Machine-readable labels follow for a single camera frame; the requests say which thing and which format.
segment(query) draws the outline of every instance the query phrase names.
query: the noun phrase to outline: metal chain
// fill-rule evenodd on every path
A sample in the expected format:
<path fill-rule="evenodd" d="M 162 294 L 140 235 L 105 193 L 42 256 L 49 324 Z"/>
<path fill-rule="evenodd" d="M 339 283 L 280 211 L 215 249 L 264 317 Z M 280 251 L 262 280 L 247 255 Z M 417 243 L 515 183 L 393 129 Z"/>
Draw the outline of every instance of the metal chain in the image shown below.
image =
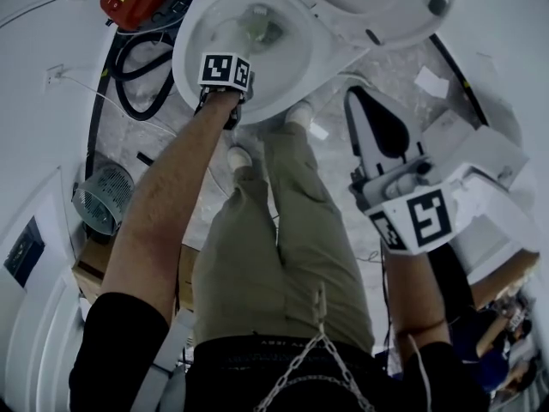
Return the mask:
<path fill-rule="evenodd" d="M 345 365 L 345 362 L 340 357 L 339 353 L 337 352 L 337 348 L 335 345 L 328 339 L 324 332 L 324 319 L 326 317 L 326 300 L 325 300 L 325 290 L 323 282 L 321 283 L 321 288 L 319 292 L 316 295 L 316 301 L 314 305 L 314 311 L 315 311 L 315 318 L 317 321 L 318 326 L 318 334 L 314 336 L 309 343 L 305 346 L 305 349 L 303 352 L 295 357 L 292 362 L 290 363 L 290 366 L 282 375 L 277 382 L 274 384 L 273 389 L 271 392 L 259 403 L 258 406 L 254 408 L 255 412 L 265 412 L 270 406 L 270 404 L 273 402 L 275 397 L 285 388 L 291 385 L 295 385 L 298 382 L 306 381 L 306 380 L 323 380 L 323 381 L 329 381 L 331 383 L 336 383 L 337 385 L 345 387 L 348 391 L 351 391 L 354 396 L 357 397 L 357 400 L 359 402 L 359 406 L 362 410 L 365 412 L 375 412 L 375 408 L 370 404 L 370 402 L 364 398 L 362 393 L 360 392 L 359 386 L 357 385 L 356 381 L 354 380 L 353 375 L 351 372 L 347 369 L 347 366 Z M 334 357 L 335 361 L 337 362 L 338 367 L 341 370 L 341 374 L 343 375 L 344 382 L 341 382 L 340 380 L 334 379 L 333 377 L 326 377 L 321 375 L 311 375 L 311 376 L 305 376 L 296 378 L 294 380 L 288 381 L 288 377 L 290 374 L 297 369 L 305 360 L 305 357 L 310 353 L 312 349 L 316 347 L 316 345 L 321 342 L 323 346 L 328 350 L 328 352 Z"/>

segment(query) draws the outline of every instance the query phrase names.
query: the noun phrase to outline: shoe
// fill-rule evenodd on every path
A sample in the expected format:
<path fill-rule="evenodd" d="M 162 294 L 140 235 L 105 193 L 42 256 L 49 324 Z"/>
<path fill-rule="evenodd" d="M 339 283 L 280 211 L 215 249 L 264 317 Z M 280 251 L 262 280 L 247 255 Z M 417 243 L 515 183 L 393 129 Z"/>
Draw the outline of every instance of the shoe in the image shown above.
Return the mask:
<path fill-rule="evenodd" d="M 288 110 L 286 114 L 286 123 L 301 125 L 306 130 L 311 126 L 313 119 L 312 105 L 306 100 L 301 100 L 295 106 Z"/>
<path fill-rule="evenodd" d="M 252 167 L 253 162 L 248 152 L 240 147 L 230 147 L 226 153 L 226 159 L 229 162 L 231 173 L 243 167 Z"/>

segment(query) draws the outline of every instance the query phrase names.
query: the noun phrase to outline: black shirt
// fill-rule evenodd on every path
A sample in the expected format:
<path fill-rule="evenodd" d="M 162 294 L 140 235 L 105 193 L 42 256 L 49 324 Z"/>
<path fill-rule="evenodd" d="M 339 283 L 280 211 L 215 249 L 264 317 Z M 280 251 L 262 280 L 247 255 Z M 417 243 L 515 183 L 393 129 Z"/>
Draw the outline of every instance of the black shirt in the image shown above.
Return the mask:
<path fill-rule="evenodd" d="M 166 321 L 145 302 L 124 294 L 100 296 L 88 314 L 70 374 L 71 410 L 130 410 L 167 332 Z M 239 336 L 197 346 L 194 365 L 187 373 L 185 412 L 253 410 L 307 342 L 291 337 Z M 404 380 L 397 381 L 361 350 L 342 343 L 335 346 L 363 396 L 377 411 L 426 409 L 417 355 L 406 364 Z M 472 381 L 450 345 L 433 343 L 420 353 L 433 411 L 488 410 L 489 398 Z M 360 411 L 356 397 L 342 381 L 341 370 L 328 351 L 314 348 L 268 410 Z"/>

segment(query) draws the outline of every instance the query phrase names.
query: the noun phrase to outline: floor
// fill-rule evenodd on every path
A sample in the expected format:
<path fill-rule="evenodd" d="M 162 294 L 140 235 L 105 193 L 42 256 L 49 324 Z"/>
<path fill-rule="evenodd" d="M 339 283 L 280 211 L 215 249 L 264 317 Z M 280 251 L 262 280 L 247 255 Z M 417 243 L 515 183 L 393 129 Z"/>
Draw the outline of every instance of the floor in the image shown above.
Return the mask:
<path fill-rule="evenodd" d="M 166 45 L 144 44 L 134 50 L 126 62 L 126 71 L 143 66 L 160 55 Z M 414 84 L 422 66 L 428 67 L 437 76 L 449 80 L 447 99 L 430 96 Z M 126 85 L 135 108 L 144 109 L 154 98 L 170 69 L 166 63 L 140 80 Z M 425 41 L 401 51 L 370 51 L 364 58 L 351 65 L 348 71 L 366 76 L 380 91 L 395 98 L 414 112 L 426 129 L 447 109 L 451 109 L 474 126 L 480 121 L 462 91 L 461 84 L 446 64 L 436 47 Z M 341 209 L 354 254 L 364 278 L 366 295 L 371 312 L 376 345 L 383 345 L 387 331 L 387 312 L 383 300 L 381 267 L 379 261 L 379 238 L 369 221 L 358 212 L 354 199 L 348 191 L 349 173 L 358 166 L 349 143 L 347 125 L 342 109 L 342 100 L 350 82 L 335 78 L 311 94 L 317 114 L 315 123 L 329 134 L 321 140 L 310 135 L 309 141 L 318 159 L 319 174 Z M 107 96 L 118 103 L 111 82 Z M 177 93 L 175 87 L 167 102 L 156 117 L 148 123 L 139 123 L 124 116 L 118 109 L 105 103 L 97 140 L 97 151 L 108 159 L 124 166 L 137 183 L 147 166 L 136 158 L 142 152 L 154 159 L 173 139 L 173 132 L 180 130 L 192 117 L 193 111 Z M 201 249 L 208 235 L 209 225 L 232 191 L 232 177 L 226 164 L 226 150 L 233 144 L 247 148 L 258 161 L 262 160 L 261 136 L 280 126 L 282 118 L 272 118 L 260 124 L 237 128 L 221 138 L 210 164 L 210 172 L 204 180 L 195 212 L 192 216 L 184 243 Z M 272 198 L 269 199 L 272 215 L 277 215 Z"/>

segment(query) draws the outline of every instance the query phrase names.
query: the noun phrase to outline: white cord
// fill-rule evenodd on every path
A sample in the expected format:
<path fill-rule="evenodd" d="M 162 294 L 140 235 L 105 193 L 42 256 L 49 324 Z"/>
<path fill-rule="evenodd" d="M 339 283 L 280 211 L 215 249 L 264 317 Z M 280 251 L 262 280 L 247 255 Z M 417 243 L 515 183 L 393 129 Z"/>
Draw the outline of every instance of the white cord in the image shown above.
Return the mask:
<path fill-rule="evenodd" d="M 431 412 L 431 383 L 429 383 L 429 377 L 427 376 L 427 371 L 423 365 L 423 359 L 421 358 L 421 353 L 419 352 L 418 345 L 414 341 L 412 335 L 408 334 L 408 339 L 412 344 L 412 348 L 415 354 L 418 355 L 419 360 L 419 372 L 421 373 L 421 378 L 423 379 L 423 385 L 425 386 L 425 395 L 427 397 L 427 412 Z"/>
<path fill-rule="evenodd" d="M 172 21 L 171 23 L 168 23 L 164 26 L 160 26 L 160 27 L 155 27 L 154 29 L 149 29 L 148 31 L 135 31 L 135 32 L 119 32 L 117 31 L 117 35 L 128 35 L 128 36 L 133 36 L 133 35 L 141 35 L 143 33 L 149 33 L 149 32 L 156 32 L 156 31 L 161 31 L 162 29 L 166 29 L 170 26 L 173 26 L 175 24 L 178 24 L 180 21 L 182 21 L 183 19 L 185 18 L 185 16 L 183 15 L 181 18 L 177 19 L 176 21 Z"/>
<path fill-rule="evenodd" d="M 8 26 L 12 21 L 17 20 L 20 17 L 23 17 L 29 12 L 33 12 L 36 9 L 43 8 L 47 4 L 50 4 L 56 1 L 57 0 L 38 0 L 37 2 L 30 3 L 27 6 L 20 8 L 15 12 L 12 12 L 11 14 L 5 16 L 2 20 L 0 20 L 0 29 L 2 29 L 5 26 Z"/>
<path fill-rule="evenodd" d="M 87 86 L 86 84 L 84 84 L 83 82 L 80 82 L 78 80 L 76 80 L 75 78 L 71 77 L 71 76 L 65 76 L 65 75 L 59 75 L 58 76 L 59 79 L 68 79 L 68 80 L 71 80 L 72 82 L 76 82 L 76 84 L 86 88 L 87 90 L 91 91 L 91 92 L 94 92 L 95 94 L 97 94 L 98 96 L 100 96 L 101 98 L 103 98 L 104 100 L 107 100 L 109 101 L 111 104 L 113 104 L 124 116 L 129 116 L 128 113 L 121 107 L 119 106 L 114 100 L 112 100 L 111 98 L 108 98 L 106 97 L 104 94 L 101 94 L 99 93 L 97 90 L 93 90 L 91 87 Z M 158 120 L 159 122 L 161 122 L 162 124 L 164 124 L 160 119 L 158 119 L 156 116 L 153 116 L 152 118 Z M 164 127 L 161 127 L 157 124 L 153 124 L 152 122 L 148 122 L 148 121 L 138 121 L 140 124 L 147 124 L 148 126 L 151 126 L 151 127 L 154 127 L 154 128 L 157 128 L 159 130 L 162 130 L 164 131 L 165 133 L 168 133 L 169 135 L 172 135 L 174 137 L 177 136 L 177 133 L 174 131 L 174 130 L 168 130 L 167 128 L 164 128 Z M 223 193 L 223 195 L 227 198 L 229 198 L 229 195 L 225 192 L 225 190 L 221 187 L 221 185 L 219 184 L 219 182 L 217 181 L 217 179 L 215 178 L 214 176 L 214 173 L 212 173 L 212 170 L 211 168 L 208 166 L 208 172 L 209 172 L 209 175 L 211 176 L 212 180 L 214 181 L 215 185 L 219 188 L 219 190 Z"/>

